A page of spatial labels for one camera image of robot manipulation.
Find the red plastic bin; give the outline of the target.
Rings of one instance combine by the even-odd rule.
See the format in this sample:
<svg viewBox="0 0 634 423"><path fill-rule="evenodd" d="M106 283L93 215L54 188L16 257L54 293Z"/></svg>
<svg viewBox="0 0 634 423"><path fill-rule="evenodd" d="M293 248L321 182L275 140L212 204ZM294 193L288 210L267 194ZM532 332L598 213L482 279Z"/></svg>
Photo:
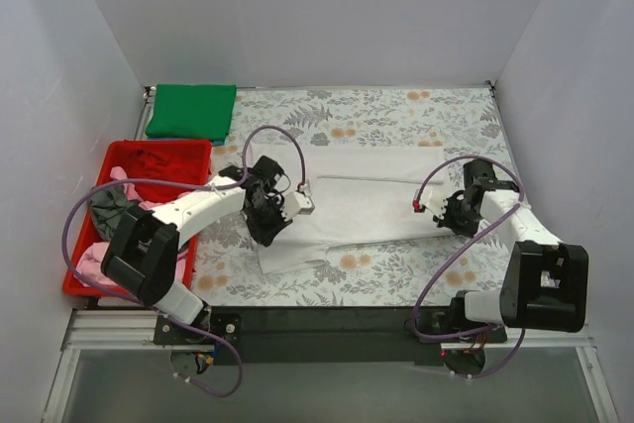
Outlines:
<svg viewBox="0 0 634 423"><path fill-rule="evenodd" d="M110 178L111 168L114 166L114 158L115 151L117 147L121 147L123 143L126 141L117 141L112 143L105 155L103 163L101 165L101 170L99 172L96 185L101 185L104 183L108 183L113 179ZM100 237L98 236L95 228L92 225L91 218L89 216L89 212L87 211L85 214L85 218L83 220L82 227L80 229L79 236L77 238L74 251L71 255L71 262L73 266L78 265L79 258L86 250L87 247L99 241ZM183 282L187 287L191 286L193 271L194 271L194 259L196 254L196 248L198 244L198 239L196 237L192 238L188 244L185 246L184 251L179 252L178 261L176 264L176 278ZM118 288L116 286L109 287L116 292L123 292L123 289ZM80 282L70 271L66 273L64 278L64 282L62 285L62 290L64 293L69 295L78 295L78 296L91 296L91 297L103 297L105 294L98 290L87 286L86 284Z"/></svg>

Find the floral table cloth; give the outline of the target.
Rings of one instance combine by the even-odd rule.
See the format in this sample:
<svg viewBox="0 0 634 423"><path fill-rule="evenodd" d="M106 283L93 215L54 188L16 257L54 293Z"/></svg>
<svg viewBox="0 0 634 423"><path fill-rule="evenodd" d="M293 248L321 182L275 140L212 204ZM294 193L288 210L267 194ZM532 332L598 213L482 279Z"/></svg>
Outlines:
<svg viewBox="0 0 634 423"><path fill-rule="evenodd" d="M458 89L241 90L225 146L212 166L236 163L246 138L302 146L441 147L510 163L492 93ZM310 269L262 272L244 220L228 216L198 240L192 286L214 305L444 305L460 290L494 290L509 253L489 235L452 261L459 237L336 249Z"/></svg>

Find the aluminium rail frame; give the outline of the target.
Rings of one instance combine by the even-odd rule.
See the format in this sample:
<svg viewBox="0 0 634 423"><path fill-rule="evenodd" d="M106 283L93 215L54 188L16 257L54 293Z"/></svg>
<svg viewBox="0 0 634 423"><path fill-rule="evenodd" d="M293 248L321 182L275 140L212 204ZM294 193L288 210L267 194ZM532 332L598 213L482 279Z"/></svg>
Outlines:
<svg viewBox="0 0 634 423"><path fill-rule="evenodd" d="M153 350L151 343L157 317L142 310L88 310L71 313L61 344L53 386L43 420L62 419L70 384L83 350ZM600 422L617 422L617 411L587 331L578 334L529 330L521 348L572 348L576 351L591 402Z"/></svg>

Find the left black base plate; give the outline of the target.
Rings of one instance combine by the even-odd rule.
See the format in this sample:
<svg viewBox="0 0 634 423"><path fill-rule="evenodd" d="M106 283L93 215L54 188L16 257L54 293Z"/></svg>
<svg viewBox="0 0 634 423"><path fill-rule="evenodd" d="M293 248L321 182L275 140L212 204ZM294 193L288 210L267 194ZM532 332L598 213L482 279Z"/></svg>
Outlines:
<svg viewBox="0 0 634 423"><path fill-rule="evenodd" d="M238 314L204 313L202 317L197 317L190 326L214 334L234 344L240 338L242 321ZM167 317L160 315L155 325L153 343L155 345L211 345L215 341L199 333L184 329Z"/></svg>

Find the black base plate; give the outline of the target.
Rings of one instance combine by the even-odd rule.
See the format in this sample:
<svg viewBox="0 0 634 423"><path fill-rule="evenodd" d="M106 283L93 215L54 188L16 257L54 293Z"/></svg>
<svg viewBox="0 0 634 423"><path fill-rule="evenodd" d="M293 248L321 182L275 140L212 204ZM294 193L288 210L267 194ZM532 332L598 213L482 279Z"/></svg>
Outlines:
<svg viewBox="0 0 634 423"><path fill-rule="evenodd" d="M410 325L412 331L433 337L441 335L466 333L465 336L457 338L443 338L442 340L423 339L425 343L473 343L476 339L481 339L483 332L475 333L475 330L482 328L486 338L492 343L503 343L507 339L506 330L501 325L486 325L480 322L472 322L464 318L451 317L448 313L441 311L422 312L415 322Z"/></svg>
<svg viewBox="0 0 634 423"><path fill-rule="evenodd" d="M214 334L234 344L240 338L242 321L238 314L204 313L202 317L197 317L190 326ZM215 341L199 333L184 329L167 317L160 315L155 325L153 343L155 345L211 345Z"/></svg>

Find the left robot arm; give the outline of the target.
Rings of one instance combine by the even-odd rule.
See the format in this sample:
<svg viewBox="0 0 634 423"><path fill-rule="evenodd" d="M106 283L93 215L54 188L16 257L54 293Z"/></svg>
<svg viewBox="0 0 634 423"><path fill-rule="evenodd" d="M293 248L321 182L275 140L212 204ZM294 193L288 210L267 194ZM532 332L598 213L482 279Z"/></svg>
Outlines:
<svg viewBox="0 0 634 423"><path fill-rule="evenodd" d="M276 190L282 167L262 156L255 165L222 169L202 188L150 210L135 206L115 229L101 272L140 303L176 319L176 331L191 344L203 342L211 321L205 301L176 278L180 249L216 221L244 214L251 238L268 246L291 220Z"/></svg>

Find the folded green t shirt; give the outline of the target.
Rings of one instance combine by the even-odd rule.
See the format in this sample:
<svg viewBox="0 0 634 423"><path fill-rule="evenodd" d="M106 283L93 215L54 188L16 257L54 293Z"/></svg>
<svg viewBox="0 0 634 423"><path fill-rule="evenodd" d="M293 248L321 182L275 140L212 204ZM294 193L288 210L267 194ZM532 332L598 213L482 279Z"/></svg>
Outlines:
<svg viewBox="0 0 634 423"><path fill-rule="evenodd" d="M145 134L151 139L223 142L231 128L237 86L159 84Z"/></svg>

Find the pink t shirt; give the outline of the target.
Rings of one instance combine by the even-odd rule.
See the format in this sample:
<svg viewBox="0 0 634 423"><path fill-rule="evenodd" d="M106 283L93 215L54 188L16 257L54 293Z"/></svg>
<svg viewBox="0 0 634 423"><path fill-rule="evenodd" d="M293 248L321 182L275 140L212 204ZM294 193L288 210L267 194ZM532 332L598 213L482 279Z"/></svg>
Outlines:
<svg viewBox="0 0 634 423"><path fill-rule="evenodd" d="M131 184L133 190L138 193L143 200L158 202L159 205L163 205L174 198L180 198L187 193L187 191L184 190L176 194L176 188L174 187L168 187L165 191L161 191L159 186L154 185L125 184ZM99 241L87 247L79 258L77 269L81 274L87 276L94 282L103 286L113 287L115 283L101 272L101 264L108 246L109 242L103 241L100 238Z"/></svg>

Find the white t shirt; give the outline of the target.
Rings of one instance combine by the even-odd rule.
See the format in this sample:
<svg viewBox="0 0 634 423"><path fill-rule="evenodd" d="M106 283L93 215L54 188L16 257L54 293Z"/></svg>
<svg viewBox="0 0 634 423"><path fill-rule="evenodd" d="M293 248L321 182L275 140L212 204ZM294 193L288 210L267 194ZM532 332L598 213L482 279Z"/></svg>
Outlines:
<svg viewBox="0 0 634 423"><path fill-rule="evenodd" d="M445 235L431 213L416 213L417 193L434 205L449 197L452 183L436 166L441 147L305 146L251 144L249 161L276 160L293 183L307 180L315 205L299 215L268 247L257 248L263 273L323 264L335 248L418 240Z"/></svg>

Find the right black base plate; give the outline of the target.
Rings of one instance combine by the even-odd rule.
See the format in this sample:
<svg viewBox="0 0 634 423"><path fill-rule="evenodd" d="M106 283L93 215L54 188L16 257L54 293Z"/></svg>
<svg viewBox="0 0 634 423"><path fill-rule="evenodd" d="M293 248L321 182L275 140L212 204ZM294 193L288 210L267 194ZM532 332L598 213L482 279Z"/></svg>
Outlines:
<svg viewBox="0 0 634 423"><path fill-rule="evenodd" d="M482 328L486 338L492 343L503 343L507 339L506 330L501 325L486 325L480 322L472 322L464 318L451 317L448 313L441 311L422 312L415 322L410 325L412 331L433 337L441 335L466 333L465 336L457 338L443 338L442 340L423 339L425 343L473 343L476 339L481 339L483 332L475 333L475 330Z"/></svg>

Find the red t shirt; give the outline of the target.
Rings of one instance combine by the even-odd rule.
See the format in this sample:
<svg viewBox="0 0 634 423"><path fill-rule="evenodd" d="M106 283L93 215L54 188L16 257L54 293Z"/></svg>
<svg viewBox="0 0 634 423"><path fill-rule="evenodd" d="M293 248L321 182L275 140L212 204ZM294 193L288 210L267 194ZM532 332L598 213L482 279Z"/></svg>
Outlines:
<svg viewBox="0 0 634 423"><path fill-rule="evenodd" d="M126 141L115 151L110 178L150 178L202 185L207 182L211 144L191 141ZM129 199L147 202L151 208L169 202L188 189L156 184L124 184Z"/></svg>

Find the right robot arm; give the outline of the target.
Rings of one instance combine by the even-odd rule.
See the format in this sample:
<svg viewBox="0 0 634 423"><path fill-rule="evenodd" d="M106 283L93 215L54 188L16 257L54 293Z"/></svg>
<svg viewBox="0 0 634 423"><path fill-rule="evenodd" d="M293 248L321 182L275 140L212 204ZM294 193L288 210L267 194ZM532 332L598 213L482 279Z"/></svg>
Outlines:
<svg viewBox="0 0 634 423"><path fill-rule="evenodd" d="M446 200L440 228L476 236L479 224L499 222L498 239L510 251L501 288L460 291L452 299L450 333L470 341L484 324L576 333L584 325L589 257L585 248L561 241L523 205L519 186L497 178L485 159L464 164L464 188Z"/></svg>

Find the grey t shirt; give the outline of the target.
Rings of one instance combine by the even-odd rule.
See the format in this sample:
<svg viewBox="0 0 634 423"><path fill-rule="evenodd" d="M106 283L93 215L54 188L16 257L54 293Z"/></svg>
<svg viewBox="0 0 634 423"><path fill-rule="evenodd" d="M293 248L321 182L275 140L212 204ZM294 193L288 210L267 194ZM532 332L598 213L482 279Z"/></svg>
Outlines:
<svg viewBox="0 0 634 423"><path fill-rule="evenodd" d="M111 241L123 213L134 206L150 210L159 203L143 200L131 184L109 187L88 200L92 224L103 241Z"/></svg>

